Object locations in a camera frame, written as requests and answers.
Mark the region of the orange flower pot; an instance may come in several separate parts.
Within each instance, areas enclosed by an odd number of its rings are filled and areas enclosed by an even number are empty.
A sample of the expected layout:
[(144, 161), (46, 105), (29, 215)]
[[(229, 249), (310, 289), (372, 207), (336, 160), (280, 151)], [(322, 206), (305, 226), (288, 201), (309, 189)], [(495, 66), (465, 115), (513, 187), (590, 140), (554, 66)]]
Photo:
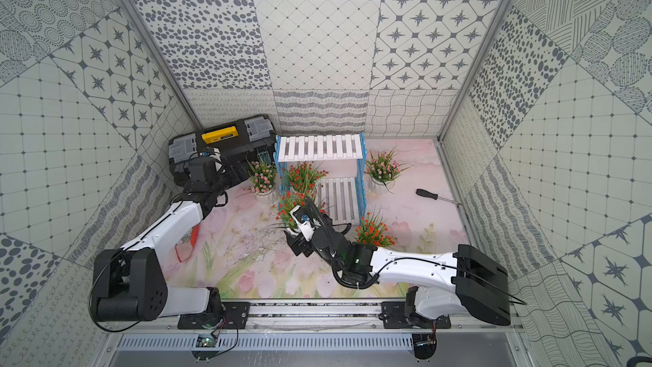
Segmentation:
[(356, 229), (356, 242), (388, 248), (396, 244), (396, 239), (389, 235), (389, 228), (380, 214), (367, 212)]

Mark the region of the red flower pot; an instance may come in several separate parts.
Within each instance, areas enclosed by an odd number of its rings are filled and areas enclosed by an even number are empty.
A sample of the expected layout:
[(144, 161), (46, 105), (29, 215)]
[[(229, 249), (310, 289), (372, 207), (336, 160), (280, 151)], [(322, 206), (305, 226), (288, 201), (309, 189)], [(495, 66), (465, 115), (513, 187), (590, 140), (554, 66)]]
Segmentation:
[(278, 203), (274, 206), (274, 209), (277, 211), (276, 219), (280, 223), (280, 226), (290, 234), (299, 234), (297, 221), (291, 217), (290, 212), (296, 207), (303, 205), (304, 200), (307, 198), (317, 206), (321, 214), (327, 214), (324, 202), (320, 202), (315, 195), (306, 195), (292, 191), (287, 191), (282, 195)]
[(323, 170), (319, 164), (304, 161), (285, 168), (282, 179), (291, 192), (315, 198), (318, 194), (319, 181), (328, 175), (329, 172)]

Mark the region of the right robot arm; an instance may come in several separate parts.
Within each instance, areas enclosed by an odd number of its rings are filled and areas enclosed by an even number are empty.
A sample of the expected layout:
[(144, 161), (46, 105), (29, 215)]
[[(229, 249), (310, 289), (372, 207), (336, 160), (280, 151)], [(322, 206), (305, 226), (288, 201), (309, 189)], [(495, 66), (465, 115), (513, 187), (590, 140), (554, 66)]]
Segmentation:
[(419, 254), (348, 241), (327, 217), (297, 207), (290, 214), (294, 229), (286, 239), (295, 255), (316, 253), (331, 268), (336, 282), (352, 290), (406, 283), (405, 317), (426, 327), (450, 314), (468, 314), (495, 326), (509, 326), (511, 304), (522, 300), (509, 294), (509, 273), (473, 246), (455, 252)]

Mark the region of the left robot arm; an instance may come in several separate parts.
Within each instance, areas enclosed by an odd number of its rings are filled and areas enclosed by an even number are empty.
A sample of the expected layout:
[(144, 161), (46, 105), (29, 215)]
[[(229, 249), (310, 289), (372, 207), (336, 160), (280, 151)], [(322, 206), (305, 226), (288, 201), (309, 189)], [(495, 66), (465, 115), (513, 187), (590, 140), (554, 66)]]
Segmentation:
[(134, 327), (161, 317), (199, 314), (223, 326), (226, 312), (216, 288), (170, 287), (160, 260), (227, 198), (232, 182), (217, 151), (199, 152), (178, 163), (184, 178), (170, 208), (144, 232), (117, 249), (102, 251), (93, 265), (88, 312), (100, 330), (107, 322)]

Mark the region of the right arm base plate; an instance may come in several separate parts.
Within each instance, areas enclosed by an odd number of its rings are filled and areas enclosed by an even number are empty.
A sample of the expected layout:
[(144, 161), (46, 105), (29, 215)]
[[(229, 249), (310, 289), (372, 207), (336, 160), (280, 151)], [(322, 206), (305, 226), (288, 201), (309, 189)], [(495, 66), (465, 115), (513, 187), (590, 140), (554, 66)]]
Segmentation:
[(449, 316), (440, 316), (437, 319), (427, 319), (415, 310), (407, 310), (404, 301), (386, 301), (380, 304), (381, 312), (378, 316), (385, 329), (450, 329), (452, 323)]

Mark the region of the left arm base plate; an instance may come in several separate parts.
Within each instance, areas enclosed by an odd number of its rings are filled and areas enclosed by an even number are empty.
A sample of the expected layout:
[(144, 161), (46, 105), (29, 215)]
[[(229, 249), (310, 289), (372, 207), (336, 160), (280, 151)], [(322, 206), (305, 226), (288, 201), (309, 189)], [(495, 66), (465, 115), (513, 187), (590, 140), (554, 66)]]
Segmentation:
[(250, 302), (222, 302), (217, 310), (201, 314), (183, 314), (179, 317), (179, 330), (213, 331), (223, 323), (224, 330), (244, 330), (251, 310)]

